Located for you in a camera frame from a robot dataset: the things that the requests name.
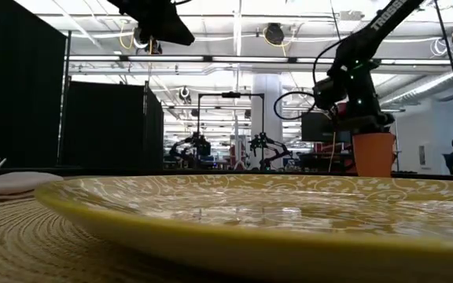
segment ceiling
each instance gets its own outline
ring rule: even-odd
[[[341,37],[358,31],[374,18],[389,0],[332,0],[338,15],[337,26]],[[121,16],[118,9],[106,0],[17,0],[25,8],[37,14],[57,30],[67,34],[72,31],[72,54],[136,54],[131,43],[131,31],[137,22]],[[453,0],[439,0],[447,32],[453,30]],[[179,46],[162,42],[164,55],[224,55],[266,57],[316,57],[327,46],[336,42],[337,29],[331,13],[331,1],[309,0],[193,0],[178,6],[182,21],[195,35],[191,46]],[[419,11],[412,13],[378,49],[375,57],[392,59],[445,59],[446,55],[435,52],[441,29],[436,10],[431,1],[426,1]],[[282,25],[288,40],[285,54],[280,47],[270,46],[263,36],[256,36],[268,23]],[[325,57],[332,58],[331,50]],[[192,104],[199,92],[222,92],[236,90],[248,93],[252,74],[256,72],[280,73],[285,90],[295,87],[312,88],[310,65],[294,64],[236,64],[222,63],[155,63],[149,75],[147,63],[74,62],[70,73],[74,80],[98,83],[143,84],[150,78],[150,86],[164,105],[180,105],[179,89],[187,86]],[[326,66],[320,67],[318,79],[326,77]],[[401,88],[416,83],[428,76],[449,72],[449,67],[410,65],[404,68],[382,66],[373,73],[373,81],[379,95],[387,96]],[[236,101],[205,98],[209,105],[245,105],[248,99]],[[290,104],[303,103],[301,97],[293,97]],[[169,141],[190,134],[187,127],[193,122],[177,120],[192,119],[190,111],[176,110],[166,113],[166,131]],[[202,119],[232,120],[229,110],[211,111]],[[232,132],[232,127],[222,127],[219,141]],[[285,124],[285,141],[299,137],[297,124]]]

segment white napkin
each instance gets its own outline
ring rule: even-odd
[[[14,172],[0,175],[0,200],[31,197],[37,186],[62,180],[64,179],[60,176],[38,172]]]

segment patterned plate surface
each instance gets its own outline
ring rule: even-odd
[[[453,280],[453,182],[122,177],[54,182],[35,195],[100,237],[231,274],[295,281],[426,281],[434,274]],[[334,273],[337,266],[346,272]],[[397,275],[386,279],[386,272]]]

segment plate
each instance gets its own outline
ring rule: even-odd
[[[187,175],[52,182],[39,202],[90,233],[268,281],[453,281],[453,181]]]

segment wall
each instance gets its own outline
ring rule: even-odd
[[[396,122],[401,151],[400,170],[448,175],[443,154],[452,152],[453,101],[428,100],[417,107],[407,107],[407,112],[396,115]],[[425,166],[419,163],[420,145],[427,148]]]

